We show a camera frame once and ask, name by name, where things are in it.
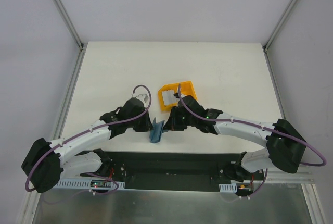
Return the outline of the blue leather card holder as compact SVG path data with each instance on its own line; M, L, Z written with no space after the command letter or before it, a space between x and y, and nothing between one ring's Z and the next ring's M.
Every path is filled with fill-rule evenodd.
M157 122L156 118L154 118L152 123L153 129L150 131L149 134L150 143L155 144L161 141L162 134L164 132L167 132L167 130L163 129L164 125L165 125L164 120Z

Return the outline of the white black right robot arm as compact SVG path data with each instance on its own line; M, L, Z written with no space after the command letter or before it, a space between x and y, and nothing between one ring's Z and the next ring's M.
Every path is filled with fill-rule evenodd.
M234 166L235 176L243 180L253 172L272 167L294 174L305 151L304 138L287 120L261 123L233 117L218 109L205 109L190 95L172 107L163 128L184 131L187 127L195 127L203 133L234 136L262 146L255 152L243 152Z

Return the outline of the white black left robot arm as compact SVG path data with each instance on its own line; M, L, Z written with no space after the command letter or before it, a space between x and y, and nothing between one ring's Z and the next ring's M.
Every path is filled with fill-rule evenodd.
M21 168L27 175L25 190L44 193L61 179L72 176L92 176L113 179L114 165L102 149L94 145L124 134L127 129L149 132L150 102L143 94L128 99L123 106L104 113L85 130L66 138L34 141Z

